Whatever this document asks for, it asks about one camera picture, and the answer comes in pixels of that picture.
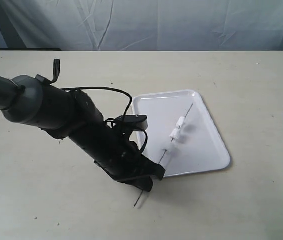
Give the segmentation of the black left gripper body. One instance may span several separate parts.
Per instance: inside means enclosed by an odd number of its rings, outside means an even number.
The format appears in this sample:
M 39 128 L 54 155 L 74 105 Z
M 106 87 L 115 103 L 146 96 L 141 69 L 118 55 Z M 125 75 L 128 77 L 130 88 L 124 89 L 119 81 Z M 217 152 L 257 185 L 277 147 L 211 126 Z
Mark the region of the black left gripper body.
M 130 140 L 134 131 L 122 130 L 118 123 L 114 127 L 107 123 L 92 123 L 76 130 L 70 140 L 93 158 L 94 163 L 114 181 L 144 177 L 144 155 L 148 136 L 146 130 L 142 148 Z

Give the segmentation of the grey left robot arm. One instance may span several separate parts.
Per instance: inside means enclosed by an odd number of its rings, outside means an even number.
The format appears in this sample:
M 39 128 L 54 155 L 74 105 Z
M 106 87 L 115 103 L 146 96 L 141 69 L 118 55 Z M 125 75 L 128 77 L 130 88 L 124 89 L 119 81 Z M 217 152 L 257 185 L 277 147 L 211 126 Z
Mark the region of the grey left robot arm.
M 86 87 L 57 88 L 60 60 L 54 60 L 53 79 L 41 75 L 0 76 L 0 111 L 12 123 L 40 128 L 57 140 L 70 139 L 114 181 L 150 192 L 165 168 L 144 155 L 130 139 L 145 133 L 146 115 L 105 119 Z

